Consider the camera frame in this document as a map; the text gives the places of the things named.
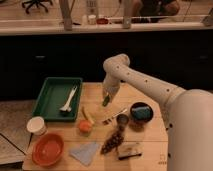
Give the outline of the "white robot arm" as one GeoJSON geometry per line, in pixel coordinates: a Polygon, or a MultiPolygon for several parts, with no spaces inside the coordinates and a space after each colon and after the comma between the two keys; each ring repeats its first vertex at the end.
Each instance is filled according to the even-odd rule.
{"type": "Polygon", "coordinates": [[[213,94],[183,89],[129,65],[126,54],[104,61],[103,95],[113,100],[123,80],[168,112],[167,171],[213,171],[213,94]]]}

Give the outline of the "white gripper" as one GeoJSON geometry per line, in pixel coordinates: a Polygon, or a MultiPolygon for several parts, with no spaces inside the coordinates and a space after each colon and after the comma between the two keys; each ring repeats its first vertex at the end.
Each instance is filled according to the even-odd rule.
{"type": "Polygon", "coordinates": [[[113,100],[116,94],[118,93],[119,89],[120,89],[119,79],[111,75],[107,75],[104,78],[102,90],[103,97],[109,96],[110,99],[113,100]]]}

